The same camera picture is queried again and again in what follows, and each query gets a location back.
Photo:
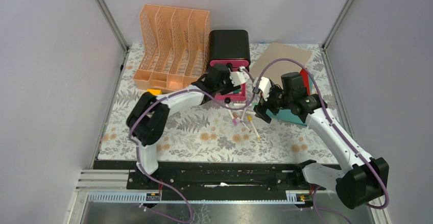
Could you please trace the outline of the pink drawer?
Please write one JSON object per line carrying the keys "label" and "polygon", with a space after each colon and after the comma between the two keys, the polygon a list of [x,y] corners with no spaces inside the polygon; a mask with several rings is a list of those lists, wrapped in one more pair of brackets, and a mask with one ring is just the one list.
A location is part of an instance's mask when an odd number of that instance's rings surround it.
{"label": "pink drawer", "polygon": [[210,66],[215,66],[216,64],[231,64],[233,68],[239,68],[241,66],[243,67],[249,67],[250,61],[245,59],[227,59],[227,60],[211,60],[209,62]]}
{"label": "pink drawer", "polygon": [[[239,88],[242,88],[242,93],[233,93]],[[228,82],[226,84],[223,84],[221,92],[222,93],[217,93],[214,96],[214,99],[217,101],[223,101],[226,104],[229,104],[231,102],[245,102],[247,99],[246,84],[242,84],[240,86],[233,86],[232,83]]]}

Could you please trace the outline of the yellow cap white marker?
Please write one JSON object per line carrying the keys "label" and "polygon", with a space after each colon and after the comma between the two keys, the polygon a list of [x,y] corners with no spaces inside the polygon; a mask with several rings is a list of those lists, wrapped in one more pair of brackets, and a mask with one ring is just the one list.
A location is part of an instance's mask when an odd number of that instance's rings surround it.
{"label": "yellow cap white marker", "polygon": [[254,122],[253,122],[252,116],[251,116],[251,115],[248,115],[248,116],[247,116],[247,119],[248,119],[248,121],[249,121],[249,123],[250,123],[250,125],[251,125],[251,127],[252,127],[252,129],[253,129],[253,132],[254,132],[254,134],[255,134],[256,137],[257,137],[257,139],[260,140],[260,139],[261,139],[261,136],[260,136],[260,134],[258,133],[258,130],[257,130],[257,128],[256,128],[256,126],[255,126],[255,124],[254,124]]}

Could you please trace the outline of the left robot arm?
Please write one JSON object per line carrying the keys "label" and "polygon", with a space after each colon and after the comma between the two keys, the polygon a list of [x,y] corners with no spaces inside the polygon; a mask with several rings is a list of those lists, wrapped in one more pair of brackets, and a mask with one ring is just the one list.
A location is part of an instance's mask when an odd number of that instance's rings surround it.
{"label": "left robot arm", "polygon": [[243,66],[235,69],[227,64],[216,64],[181,90],[162,95],[145,92],[126,120],[129,138],[136,145],[141,185],[151,189],[158,184],[156,142],[161,138],[170,115],[205,104],[217,94],[233,92],[248,79],[248,71]]}

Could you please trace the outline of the black drawer cabinet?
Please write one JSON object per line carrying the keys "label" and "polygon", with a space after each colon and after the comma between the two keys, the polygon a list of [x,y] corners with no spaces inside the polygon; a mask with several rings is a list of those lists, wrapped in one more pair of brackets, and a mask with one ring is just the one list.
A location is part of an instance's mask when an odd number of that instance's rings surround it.
{"label": "black drawer cabinet", "polygon": [[212,30],[209,33],[209,61],[246,60],[251,63],[246,30]]}

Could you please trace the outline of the pink top drawer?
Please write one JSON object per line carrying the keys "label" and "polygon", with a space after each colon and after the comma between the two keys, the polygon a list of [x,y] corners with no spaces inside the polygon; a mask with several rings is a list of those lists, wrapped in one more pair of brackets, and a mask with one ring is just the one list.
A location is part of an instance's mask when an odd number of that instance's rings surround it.
{"label": "pink top drawer", "polygon": [[243,67],[249,67],[250,61],[245,59],[227,59],[227,60],[211,60],[209,62],[210,66],[215,66],[216,64],[231,64],[233,68],[239,68],[241,66]]}

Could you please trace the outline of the pink cap white marker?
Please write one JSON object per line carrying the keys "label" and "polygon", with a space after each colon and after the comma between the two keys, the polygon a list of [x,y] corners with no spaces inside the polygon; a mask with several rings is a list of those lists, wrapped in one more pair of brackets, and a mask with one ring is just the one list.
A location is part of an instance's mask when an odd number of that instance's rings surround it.
{"label": "pink cap white marker", "polygon": [[237,120],[234,117],[233,113],[231,112],[231,110],[228,110],[228,113],[229,113],[229,115],[231,117],[231,120],[232,120],[233,124],[236,126],[237,125]]}

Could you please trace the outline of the purple cap white marker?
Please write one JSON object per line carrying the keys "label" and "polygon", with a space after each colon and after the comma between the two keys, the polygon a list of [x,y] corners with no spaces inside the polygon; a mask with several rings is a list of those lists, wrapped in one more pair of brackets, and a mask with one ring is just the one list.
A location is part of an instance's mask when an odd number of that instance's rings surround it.
{"label": "purple cap white marker", "polygon": [[246,113],[247,108],[248,108],[248,106],[245,106],[245,107],[242,109],[242,113],[241,113],[241,116],[240,116],[240,121],[241,121],[241,122],[244,122],[244,117],[245,117],[245,113]]}

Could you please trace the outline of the pink bottom drawer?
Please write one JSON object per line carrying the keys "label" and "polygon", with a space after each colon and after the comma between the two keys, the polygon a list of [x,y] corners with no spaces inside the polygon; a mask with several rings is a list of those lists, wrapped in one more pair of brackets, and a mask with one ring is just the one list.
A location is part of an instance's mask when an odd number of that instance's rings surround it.
{"label": "pink bottom drawer", "polygon": [[[239,88],[242,88],[242,93],[233,93]],[[217,93],[214,96],[214,99],[217,101],[223,101],[226,104],[229,104],[231,102],[245,102],[247,99],[246,84],[242,84],[240,86],[233,86],[232,83],[228,82],[226,84],[223,84],[221,92],[222,93]]]}

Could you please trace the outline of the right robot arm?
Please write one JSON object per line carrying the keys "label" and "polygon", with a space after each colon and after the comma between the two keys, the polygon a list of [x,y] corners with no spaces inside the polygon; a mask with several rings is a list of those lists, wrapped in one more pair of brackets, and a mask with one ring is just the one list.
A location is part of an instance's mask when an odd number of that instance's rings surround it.
{"label": "right robot arm", "polygon": [[277,114],[280,110],[290,110],[321,138],[340,166],[337,170],[315,160],[304,161],[298,164],[293,175],[294,185],[306,189],[314,184],[332,190],[349,209],[368,205],[384,196],[385,202],[376,209],[385,208],[389,203],[386,160],[375,159],[362,149],[332,115],[321,94],[308,93],[299,73],[286,73],[281,79],[282,86],[265,77],[255,80],[253,92],[260,94],[254,107],[256,117],[270,123],[272,119],[267,111]]}

